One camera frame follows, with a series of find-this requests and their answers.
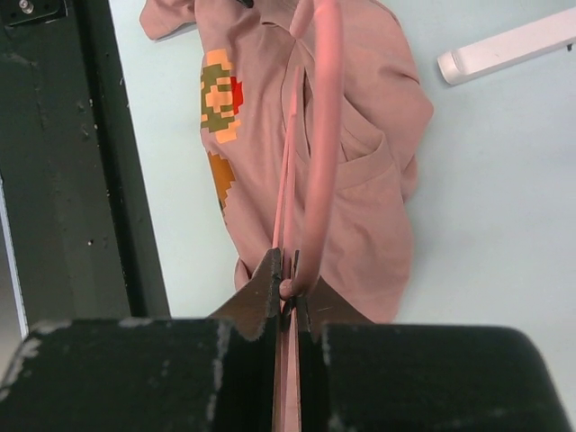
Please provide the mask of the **pink hanger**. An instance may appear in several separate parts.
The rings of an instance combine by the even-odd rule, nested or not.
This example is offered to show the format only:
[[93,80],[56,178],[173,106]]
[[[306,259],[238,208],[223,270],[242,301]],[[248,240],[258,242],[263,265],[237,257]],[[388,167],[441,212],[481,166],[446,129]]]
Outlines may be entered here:
[[303,412],[320,418],[320,377],[301,378],[300,370],[313,364],[312,347],[323,324],[354,317],[356,310],[320,277],[335,196],[338,143],[343,97],[343,23],[337,1],[301,1],[294,13],[291,35],[299,39],[315,31],[317,78],[313,101],[312,152],[300,249],[294,249],[295,122],[297,100],[291,108],[283,149],[283,171],[275,211],[273,247],[280,251],[280,289],[291,296],[279,301],[274,367],[272,429],[287,431],[302,425]]

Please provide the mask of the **pink t shirt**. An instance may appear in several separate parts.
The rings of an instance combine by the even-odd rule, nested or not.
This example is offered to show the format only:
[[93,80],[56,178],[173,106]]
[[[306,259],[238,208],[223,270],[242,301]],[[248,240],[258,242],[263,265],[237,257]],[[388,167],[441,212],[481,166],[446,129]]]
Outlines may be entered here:
[[200,34],[200,133],[236,287],[280,248],[284,298],[325,282],[392,321],[433,114],[395,15],[377,1],[148,1],[139,21],[153,41],[187,24]]

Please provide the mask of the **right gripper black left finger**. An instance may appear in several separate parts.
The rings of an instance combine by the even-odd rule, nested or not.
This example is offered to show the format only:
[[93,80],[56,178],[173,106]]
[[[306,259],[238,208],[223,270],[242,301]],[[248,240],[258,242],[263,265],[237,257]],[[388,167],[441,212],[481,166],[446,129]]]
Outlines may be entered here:
[[271,431],[281,258],[205,319],[44,321],[1,382],[4,431]]

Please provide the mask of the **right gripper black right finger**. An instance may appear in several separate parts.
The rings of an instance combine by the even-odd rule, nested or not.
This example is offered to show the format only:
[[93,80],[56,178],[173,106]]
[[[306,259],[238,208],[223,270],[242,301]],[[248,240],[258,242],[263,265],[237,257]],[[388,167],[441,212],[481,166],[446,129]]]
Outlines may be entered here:
[[376,324],[324,281],[291,301],[304,431],[564,431],[532,340],[507,327]]

